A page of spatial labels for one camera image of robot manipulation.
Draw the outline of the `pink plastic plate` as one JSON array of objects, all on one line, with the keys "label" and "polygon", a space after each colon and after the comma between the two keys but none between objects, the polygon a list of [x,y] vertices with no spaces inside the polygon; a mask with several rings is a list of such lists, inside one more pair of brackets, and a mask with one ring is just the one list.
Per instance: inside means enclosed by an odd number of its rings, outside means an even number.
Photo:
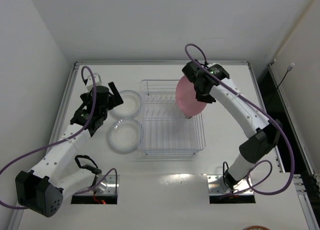
[{"label": "pink plastic plate", "polygon": [[177,83],[175,90],[176,104],[179,109],[188,117],[193,117],[201,113],[205,107],[205,102],[196,99],[196,91],[192,82],[183,76]]}]

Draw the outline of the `green rimmed white plate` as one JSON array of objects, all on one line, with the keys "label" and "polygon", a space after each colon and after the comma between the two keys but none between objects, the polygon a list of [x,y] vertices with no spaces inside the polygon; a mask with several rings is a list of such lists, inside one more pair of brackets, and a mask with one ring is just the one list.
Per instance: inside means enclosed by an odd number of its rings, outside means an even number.
[{"label": "green rimmed white plate", "polygon": [[188,120],[191,119],[192,117],[193,117],[192,115],[185,115],[185,118]]}]

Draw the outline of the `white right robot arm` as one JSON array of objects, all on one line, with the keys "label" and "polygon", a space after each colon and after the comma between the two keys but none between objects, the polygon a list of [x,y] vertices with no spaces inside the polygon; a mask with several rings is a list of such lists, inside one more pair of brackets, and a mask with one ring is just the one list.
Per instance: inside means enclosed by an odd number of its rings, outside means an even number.
[{"label": "white right robot arm", "polygon": [[191,61],[182,72],[191,83],[192,98],[198,103],[222,104],[247,137],[247,141],[239,146],[239,155],[222,175],[223,185],[232,190],[277,145],[281,134],[280,122],[269,120],[250,105],[220,64],[202,69]]}]

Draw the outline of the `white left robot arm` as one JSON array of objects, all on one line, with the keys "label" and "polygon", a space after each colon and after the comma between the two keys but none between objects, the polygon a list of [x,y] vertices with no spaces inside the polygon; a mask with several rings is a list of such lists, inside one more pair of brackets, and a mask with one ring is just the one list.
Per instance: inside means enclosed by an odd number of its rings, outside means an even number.
[{"label": "white left robot arm", "polygon": [[65,199],[97,184],[102,170],[96,163],[81,165],[77,152],[103,125],[108,112],[124,102],[113,82],[98,85],[80,98],[82,104],[60,138],[61,143],[15,178],[18,203],[47,218]]}]

